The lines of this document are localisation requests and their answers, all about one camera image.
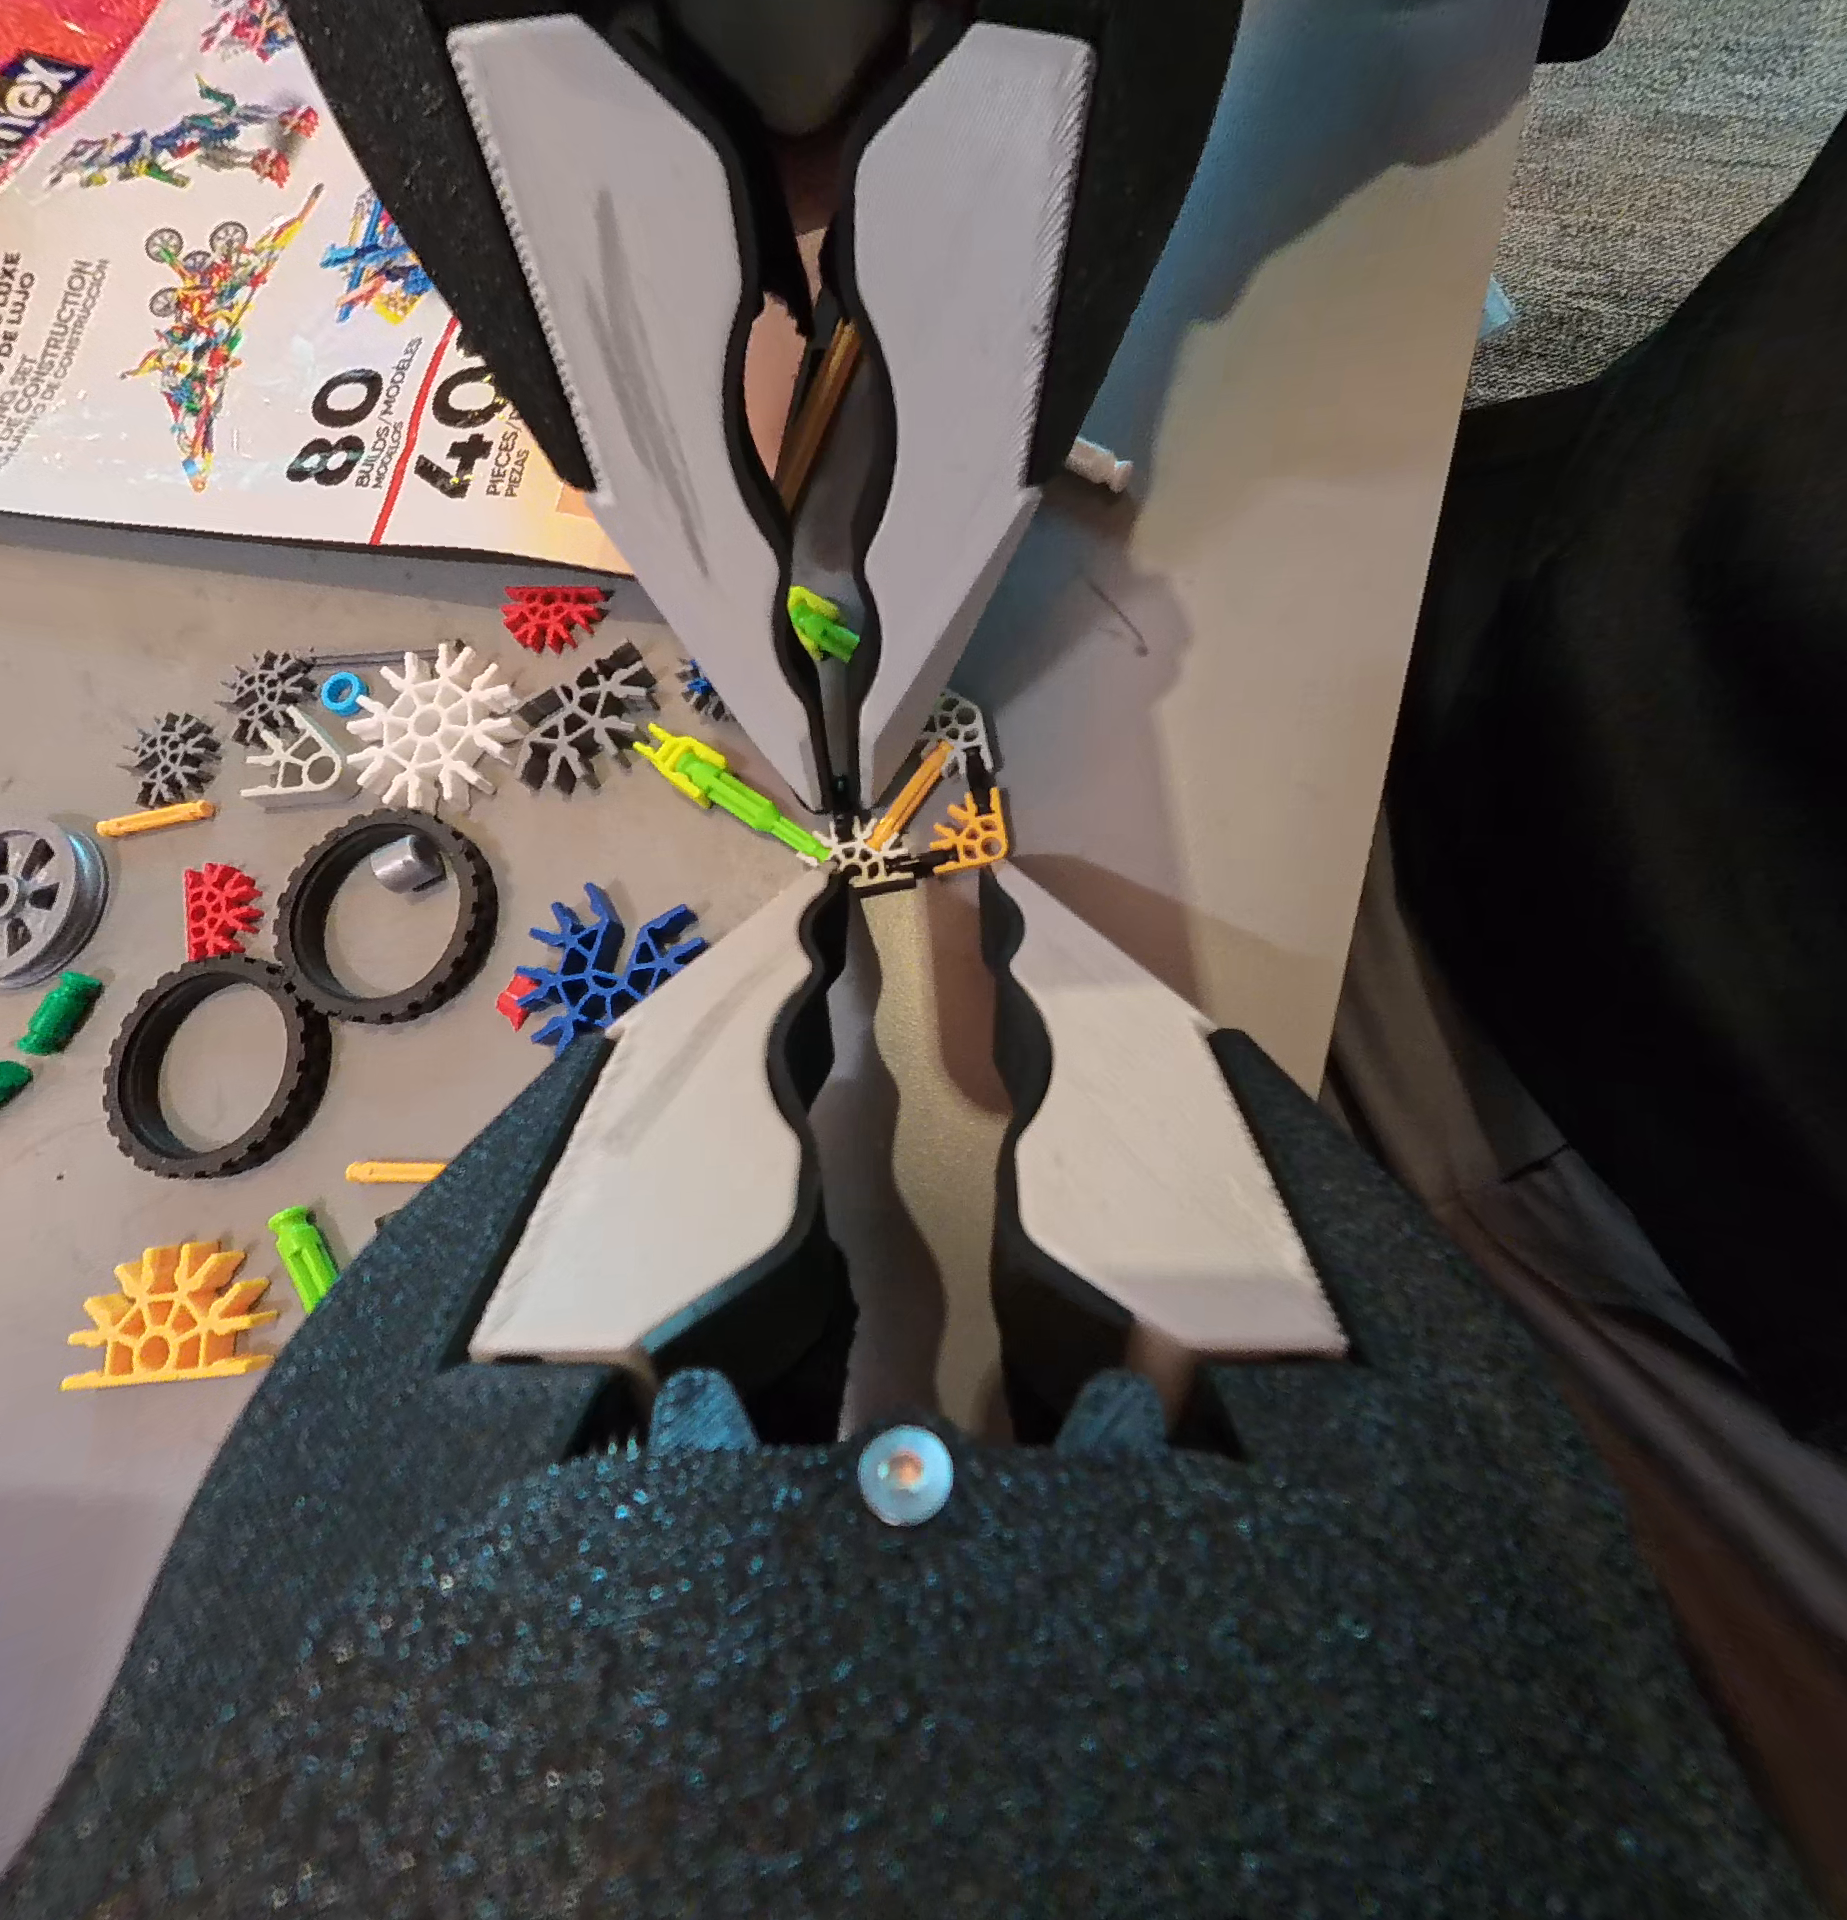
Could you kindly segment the light grey connector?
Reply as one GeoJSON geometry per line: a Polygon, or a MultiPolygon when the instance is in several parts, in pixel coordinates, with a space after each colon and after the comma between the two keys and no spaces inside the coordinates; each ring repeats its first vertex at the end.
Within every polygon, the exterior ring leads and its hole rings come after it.
{"type": "Polygon", "coordinates": [[[289,708],[277,724],[257,728],[257,741],[245,752],[245,773],[239,799],[271,811],[349,804],[359,790],[345,756],[303,708],[289,708]]]}

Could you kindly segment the instruction booklet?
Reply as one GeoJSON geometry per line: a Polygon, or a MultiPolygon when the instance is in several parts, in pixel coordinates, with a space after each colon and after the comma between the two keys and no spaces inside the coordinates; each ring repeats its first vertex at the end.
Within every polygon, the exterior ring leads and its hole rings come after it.
{"type": "Polygon", "coordinates": [[[0,2],[0,513],[629,569],[283,3],[0,2]]]}

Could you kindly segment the grey wheel hub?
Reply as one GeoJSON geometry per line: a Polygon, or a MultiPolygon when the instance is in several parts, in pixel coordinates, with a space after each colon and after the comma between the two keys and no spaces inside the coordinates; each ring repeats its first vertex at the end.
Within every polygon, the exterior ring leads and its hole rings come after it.
{"type": "Polygon", "coordinates": [[[93,937],[109,891],[93,831],[45,817],[0,826],[0,989],[63,972],[93,937]]]}

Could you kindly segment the light green rod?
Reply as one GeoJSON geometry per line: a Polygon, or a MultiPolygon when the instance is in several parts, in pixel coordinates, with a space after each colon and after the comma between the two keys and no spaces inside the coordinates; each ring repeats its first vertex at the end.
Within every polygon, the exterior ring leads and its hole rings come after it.
{"type": "Polygon", "coordinates": [[[329,1295],[341,1267],[311,1208],[279,1208],[269,1215],[267,1230],[275,1242],[277,1260],[307,1317],[329,1295]]]}

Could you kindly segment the person's beige trousers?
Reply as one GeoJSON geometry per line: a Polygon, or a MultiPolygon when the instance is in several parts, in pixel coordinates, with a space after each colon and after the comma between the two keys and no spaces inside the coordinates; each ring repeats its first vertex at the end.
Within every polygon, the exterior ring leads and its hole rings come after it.
{"type": "Polygon", "coordinates": [[[1788,1434],[1630,1212],[1466,1019],[1374,831],[1324,1085],[1552,1355],[1682,1652],[1847,1916],[1847,1447],[1788,1434]]]}

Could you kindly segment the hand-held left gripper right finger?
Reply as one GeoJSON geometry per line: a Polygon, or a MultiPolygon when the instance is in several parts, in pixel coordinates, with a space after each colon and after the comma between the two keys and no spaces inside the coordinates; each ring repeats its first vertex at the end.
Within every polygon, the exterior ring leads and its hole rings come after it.
{"type": "Polygon", "coordinates": [[[1136,1334],[1198,1362],[1344,1355],[1214,1025],[1011,863],[983,874],[983,961],[1007,1351],[1112,1363],[1136,1334]]]}

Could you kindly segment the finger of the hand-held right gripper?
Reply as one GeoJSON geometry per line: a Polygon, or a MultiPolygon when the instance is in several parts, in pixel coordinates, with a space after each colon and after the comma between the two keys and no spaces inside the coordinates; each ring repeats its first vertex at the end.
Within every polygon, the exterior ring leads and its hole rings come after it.
{"type": "Polygon", "coordinates": [[[481,13],[455,79],[593,475],[593,513],[753,746],[833,802],[791,521],[745,418],[767,291],[809,323],[761,124],[663,13],[481,13]]]}
{"type": "Polygon", "coordinates": [[[1028,479],[1094,52],[969,25],[879,108],[849,181],[849,293],[891,402],[859,578],[877,664],[859,779],[895,779],[1038,502],[1028,479]]]}

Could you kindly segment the yellow fan connector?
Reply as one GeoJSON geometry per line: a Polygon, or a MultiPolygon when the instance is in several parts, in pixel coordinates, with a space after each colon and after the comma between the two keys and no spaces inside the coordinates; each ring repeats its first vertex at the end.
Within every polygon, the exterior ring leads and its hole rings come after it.
{"type": "Polygon", "coordinates": [[[267,1279],[241,1276],[245,1253],[219,1242],[145,1247],[115,1266],[115,1285],[83,1300],[87,1317],[67,1336],[99,1350],[99,1363],[61,1379],[63,1392],[131,1384],[235,1379],[273,1363],[241,1338],[277,1319],[263,1307],[267,1279]]]}

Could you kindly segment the white snowflake connector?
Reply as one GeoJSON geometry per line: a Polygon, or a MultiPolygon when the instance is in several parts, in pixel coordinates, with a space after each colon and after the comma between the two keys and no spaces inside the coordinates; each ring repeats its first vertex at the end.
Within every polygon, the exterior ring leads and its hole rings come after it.
{"type": "Polygon", "coordinates": [[[501,664],[443,639],[433,660],[407,649],[385,680],[391,698],[363,696],[347,722],[359,740],[349,752],[359,786],[385,805],[419,809],[461,808],[471,793],[487,793],[493,784],[481,760],[509,763],[525,734],[501,664]]]}

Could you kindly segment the large blue connector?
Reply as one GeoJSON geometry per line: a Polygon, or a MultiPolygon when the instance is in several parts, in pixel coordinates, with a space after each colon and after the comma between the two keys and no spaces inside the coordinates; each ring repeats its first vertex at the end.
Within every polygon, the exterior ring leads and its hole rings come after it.
{"type": "Polygon", "coordinates": [[[677,903],[627,931],[609,893],[585,883],[587,912],[551,903],[551,926],[531,927],[549,949],[541,965],[517,968],[525,982],[513,1002],[521,1018],[539,1015],[533,1043],[561,1053],[601,1034],[707,949],[693,934],[695,912],[677,903]]]}

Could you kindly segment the person's black garment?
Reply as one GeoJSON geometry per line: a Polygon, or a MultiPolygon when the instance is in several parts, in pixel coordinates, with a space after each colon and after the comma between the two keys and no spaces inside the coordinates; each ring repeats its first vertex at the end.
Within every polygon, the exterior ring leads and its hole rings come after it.
{"type": "Polygon", "coordinates": [[[1600,377],[1462,420],[1388,788],[1468,1014],[1847,1446],[1847,124],[1600,377]]]}

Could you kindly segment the small dark grey snowflake connector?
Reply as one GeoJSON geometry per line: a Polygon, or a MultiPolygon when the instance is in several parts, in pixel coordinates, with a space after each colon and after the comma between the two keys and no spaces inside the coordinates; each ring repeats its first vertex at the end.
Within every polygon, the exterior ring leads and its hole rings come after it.
{"type": "Polygon", "coordinates": [[[137,729],[121,766],[135,779],[139,809],[193,804],[215,779],[219,740],[201,715],[165,711],[137,729]]]}
{"type": "Polygon", "coordinates": [[[259,748],[269,736],[287,740],[297,711],[315,693],[317,666],[311,657],[265,648],[231,669],[221,705],[233,720],[233,740],[243,748],[259,748]]]}

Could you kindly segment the yellow grey connector rod assembly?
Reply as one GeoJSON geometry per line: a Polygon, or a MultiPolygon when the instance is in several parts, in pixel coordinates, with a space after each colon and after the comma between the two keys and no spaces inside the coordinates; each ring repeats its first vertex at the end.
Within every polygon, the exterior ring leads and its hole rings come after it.
{"type": "Polygon", "coordinates": [[[827,861],[863,897],[993,866],[1009,852],[993,756],[983,708],[947,687],[891,793],[871,809],[835,813],[817,834],[827,861]]]}

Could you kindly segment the red fan connector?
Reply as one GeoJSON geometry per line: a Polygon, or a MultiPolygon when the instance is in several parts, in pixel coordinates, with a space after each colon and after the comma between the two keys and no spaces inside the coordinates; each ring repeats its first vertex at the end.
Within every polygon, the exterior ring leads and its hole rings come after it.
{"type": "Polygon", "coordinates": [[[605,618],[613,592],[597,585],[551,583],[503,587],[503,630],[529,653],[561,653],[605,618]]]}
{"type": "Polygon", "coordinates": [[[241,956],[263,920],[261,889],[229,861],[207,861],[181,874],[185,960],[241,956]]]}

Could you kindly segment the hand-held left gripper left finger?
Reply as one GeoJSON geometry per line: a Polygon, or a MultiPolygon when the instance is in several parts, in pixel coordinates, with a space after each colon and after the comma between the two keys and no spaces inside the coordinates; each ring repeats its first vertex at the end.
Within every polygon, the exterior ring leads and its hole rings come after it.
{"type": "Polygon", "coordinates": [[[845,886],[805,871],[605,1031],[477,1362],[789,1366],[821,1330],[809,1105],[845,886]]]}

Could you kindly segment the black rubber tire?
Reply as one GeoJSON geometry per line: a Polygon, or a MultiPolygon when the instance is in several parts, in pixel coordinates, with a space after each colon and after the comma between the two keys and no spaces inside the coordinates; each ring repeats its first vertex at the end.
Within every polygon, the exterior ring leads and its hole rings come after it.
{"type": "Polygon", "coordinates": [[[129,1009],[105,1064],[105,1123],[123,1155],[169,1181],[215,1181],[263,1168],[311,1123],[327,1089],[331,1019],[297,992],[279,964],[229,954],[193,957],[155,980],[129,1009]],[[203,1147],[173,1129],[161,1073],[167,1047],[207,1000],[249,989],[265,998],[285,1029],[283,1070],[261,1113],[235,1138],[203,1147]]]}
{"type": "Polygon", "coordinates": [[[501,893],[477,844],[439,817],[413,808],[377,808],[327,831],[287,878],[273,918],[273,948],[287,986],[313,1011],[361,1025],[399,1025],[423,1018],[481,972],[495,945],[501,893]],[[437,961],[415,982],[383,995],[359,995],[329,960],[327,922],[347,875],[373,852],[413,837],[439,857],[455,882],[455,926],[437,961]]]}

